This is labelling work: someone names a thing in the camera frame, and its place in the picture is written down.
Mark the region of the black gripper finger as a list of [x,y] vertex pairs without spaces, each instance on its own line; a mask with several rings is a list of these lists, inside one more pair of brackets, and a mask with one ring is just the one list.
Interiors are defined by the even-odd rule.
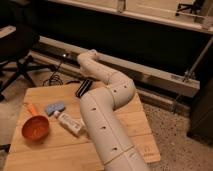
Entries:
[[81,97],[82,96],[82,93],[84,92],[84,89],[87,87],[87,84],[88,84],[88,80],[84,80],[80,87],[78,88],[78,90],[76,91],[75,95],[76,97]]
[[82,91],[80,93],[80,97],[82,97],[92,86],[93,81],[92,80],[85,80],[84,86],[82,88]]

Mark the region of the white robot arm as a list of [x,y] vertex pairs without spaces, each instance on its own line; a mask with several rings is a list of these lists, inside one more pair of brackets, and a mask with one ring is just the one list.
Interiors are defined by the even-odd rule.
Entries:
[[124,73],[100,64],[96,50],[77,57],[81,69],[104,83],[85,93],[80,112],[105,171],[150,171],[114,111],[128,104],[135,85]]

